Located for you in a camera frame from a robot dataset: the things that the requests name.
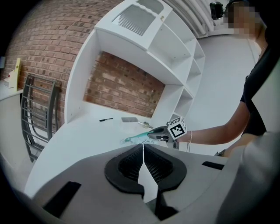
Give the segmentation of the person's right forearm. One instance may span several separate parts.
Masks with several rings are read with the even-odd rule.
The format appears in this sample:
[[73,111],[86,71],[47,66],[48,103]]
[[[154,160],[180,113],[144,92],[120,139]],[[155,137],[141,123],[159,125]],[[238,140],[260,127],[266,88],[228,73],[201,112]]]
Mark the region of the person's right forearm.
[[218,145],[237,138],[245,129],[248,119],[230,119],[226,124],[208,129],[187,131],[177,142]]

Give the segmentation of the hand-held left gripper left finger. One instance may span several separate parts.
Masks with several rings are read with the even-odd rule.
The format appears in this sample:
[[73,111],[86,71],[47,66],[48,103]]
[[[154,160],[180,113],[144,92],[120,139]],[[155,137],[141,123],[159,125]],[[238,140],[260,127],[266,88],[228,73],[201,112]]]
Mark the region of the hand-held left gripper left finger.
[[66,224],[155,224],[138,183],[141,144],[84,158],[49,180],[33,200]]

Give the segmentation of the white ribbed glass cabinet door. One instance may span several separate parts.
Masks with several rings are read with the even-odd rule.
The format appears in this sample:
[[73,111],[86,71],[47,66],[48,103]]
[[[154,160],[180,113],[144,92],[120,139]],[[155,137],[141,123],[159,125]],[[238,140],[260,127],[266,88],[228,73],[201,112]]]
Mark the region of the white ribbed glass cabinet door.
[[107,13],[95,29],[147,50],[171,11],[163,0],[124,0]]

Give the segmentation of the person's olive trousers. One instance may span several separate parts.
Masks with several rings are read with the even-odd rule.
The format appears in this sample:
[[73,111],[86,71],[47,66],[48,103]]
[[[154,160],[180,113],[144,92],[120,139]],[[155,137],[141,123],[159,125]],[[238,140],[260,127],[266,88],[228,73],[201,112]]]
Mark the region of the person's olive trousers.
[[230,154],[231,154],[231,150],[224,149],[221,152],[217,152],[214,156],[228,158],[230,156]]

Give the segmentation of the black metal folding rack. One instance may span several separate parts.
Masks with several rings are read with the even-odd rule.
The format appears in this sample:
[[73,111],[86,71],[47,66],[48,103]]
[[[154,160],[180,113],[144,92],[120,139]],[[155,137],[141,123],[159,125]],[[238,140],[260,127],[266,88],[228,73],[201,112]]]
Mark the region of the black metal folding rack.
[[29,73],[21,96],[21,130],[31,162],[58,130],[61,82]]

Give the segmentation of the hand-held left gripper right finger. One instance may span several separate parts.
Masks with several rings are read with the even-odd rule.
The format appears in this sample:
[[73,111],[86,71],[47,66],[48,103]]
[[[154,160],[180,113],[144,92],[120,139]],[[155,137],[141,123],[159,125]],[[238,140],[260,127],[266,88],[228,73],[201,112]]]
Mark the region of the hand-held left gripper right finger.
[[158,185],[155,215],[162,221],[197,200],[218,177],[227,159],[145,144],[144,162]]

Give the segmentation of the light blue plastic bag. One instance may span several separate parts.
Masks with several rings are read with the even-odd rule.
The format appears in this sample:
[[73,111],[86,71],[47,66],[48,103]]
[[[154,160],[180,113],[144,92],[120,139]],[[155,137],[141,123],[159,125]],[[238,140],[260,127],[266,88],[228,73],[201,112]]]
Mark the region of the light blue plastic bag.
[[155,140],[148,137],[148,132],[131,136],[120,141],[121,145],[135,145],[135,144],[156,144],[166,147],[167,144],[164,141]]

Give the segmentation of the white desk with hutch shelves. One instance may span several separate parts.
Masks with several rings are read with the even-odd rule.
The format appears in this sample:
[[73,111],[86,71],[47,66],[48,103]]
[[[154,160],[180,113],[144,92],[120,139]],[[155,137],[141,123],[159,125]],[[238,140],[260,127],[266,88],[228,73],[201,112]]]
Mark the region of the white desk with hutch shelves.
[[[120,141],[144,131],[121,130],[130,114],[84,102],[91,69],[98,55],[110,53],[152,75],[165,85],[148,123],[163,126],[176,116],[185,117],[197,93],[205,54],[194,34],[172,10],[147,50],[101,30],[94,30],[82,45],[70,73],[65,97],[65,123],[38,157],[24,192],[33,197],[53,177],[75,162],[121,147]],[[101,119],[113,118],[104,122]]]

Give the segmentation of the white pen holder box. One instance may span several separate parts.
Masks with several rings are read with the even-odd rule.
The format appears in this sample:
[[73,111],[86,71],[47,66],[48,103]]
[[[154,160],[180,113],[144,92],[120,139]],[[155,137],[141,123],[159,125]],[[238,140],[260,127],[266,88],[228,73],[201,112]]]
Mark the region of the white pen holder box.
[[137,117],[122,117],[120,127],[121,130],[129,132],[130,130],[137,128],[138,124]]

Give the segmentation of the white side desk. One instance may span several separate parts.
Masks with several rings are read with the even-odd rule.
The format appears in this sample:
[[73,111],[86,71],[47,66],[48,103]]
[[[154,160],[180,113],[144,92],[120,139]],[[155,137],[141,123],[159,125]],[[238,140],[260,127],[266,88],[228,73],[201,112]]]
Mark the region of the white side desk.
[[21,130],[20,94],[22,90],[7,88],[0,81],[0,152],[7,156],[17,154],[24,146]]

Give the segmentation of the person's dark shirt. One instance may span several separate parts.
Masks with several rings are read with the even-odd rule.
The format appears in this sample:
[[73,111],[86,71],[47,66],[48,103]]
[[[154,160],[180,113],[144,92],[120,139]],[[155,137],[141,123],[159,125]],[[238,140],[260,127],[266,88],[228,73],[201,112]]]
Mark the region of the person's dark shirt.
[[280,50],[268,46],[246,77],[242,102],[249,110],[244,134],[261,136],[280,130]]

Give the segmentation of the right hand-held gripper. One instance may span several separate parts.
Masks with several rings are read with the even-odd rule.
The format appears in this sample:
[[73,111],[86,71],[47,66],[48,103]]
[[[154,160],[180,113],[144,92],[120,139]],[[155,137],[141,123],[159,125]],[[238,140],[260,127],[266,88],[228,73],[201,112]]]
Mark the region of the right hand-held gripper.
[[158,141],[168,142],[172,148],[179,149],[178,138],[186,135],[187,126],[183,117],[170,120],[167,127],[157,127],[148,132],[148,137]]

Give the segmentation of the small white box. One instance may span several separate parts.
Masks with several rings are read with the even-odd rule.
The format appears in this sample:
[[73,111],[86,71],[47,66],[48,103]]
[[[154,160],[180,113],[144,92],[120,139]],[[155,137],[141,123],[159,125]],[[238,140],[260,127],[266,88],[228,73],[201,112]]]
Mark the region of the small white box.
[[15,70],[11,71],[8,75],[8,78],[4,80],[4,86],[9,89],[14,89],[17,91],[18,87],[18,74]]

